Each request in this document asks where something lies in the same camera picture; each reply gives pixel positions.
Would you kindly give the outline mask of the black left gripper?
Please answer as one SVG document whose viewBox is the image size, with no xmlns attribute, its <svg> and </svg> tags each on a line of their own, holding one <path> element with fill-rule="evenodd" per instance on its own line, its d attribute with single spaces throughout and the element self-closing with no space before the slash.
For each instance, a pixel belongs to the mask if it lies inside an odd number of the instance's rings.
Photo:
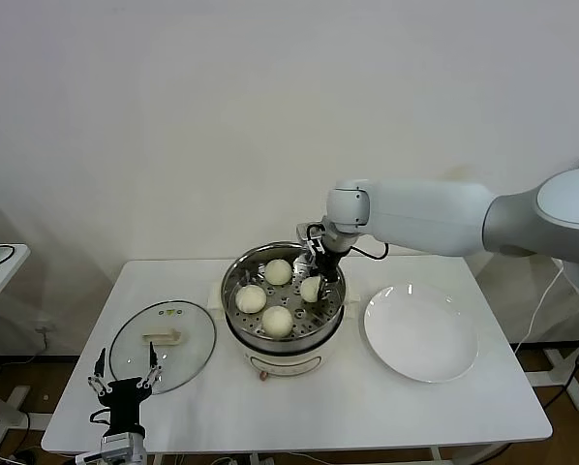
<svg viewBox="0 0 579 465">
<path fill-rule="evenodd" d="M 110 429 L 142 429 L 140 404 L 152 395 L 152 387 L 159 381 L 162 366 L 152 341 L 148 343 L 148 372 L 144 377 L 117 380 L 106 384 L 106 349 L 102 348 L 95 361 L 88 385 L 99 395 L 99 402 L 109 411 Z"/>
</svg>

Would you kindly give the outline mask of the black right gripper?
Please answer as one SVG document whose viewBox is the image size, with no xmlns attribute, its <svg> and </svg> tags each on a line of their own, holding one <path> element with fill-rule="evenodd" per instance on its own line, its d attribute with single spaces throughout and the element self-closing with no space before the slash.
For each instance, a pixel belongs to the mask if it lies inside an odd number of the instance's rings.
<svg viewBox="0 0 579 465">
<path fill-rule="evenodd" d="M 305 242 L 305 248 L 311 271 L 320 275 L 318 300 L 336 298 L 339 294 L 339 285 L 341 283 L 338 273 L 341 254 L 326 248 L 321 249 L 319 239 L 308 239 Z"/>
</svg>

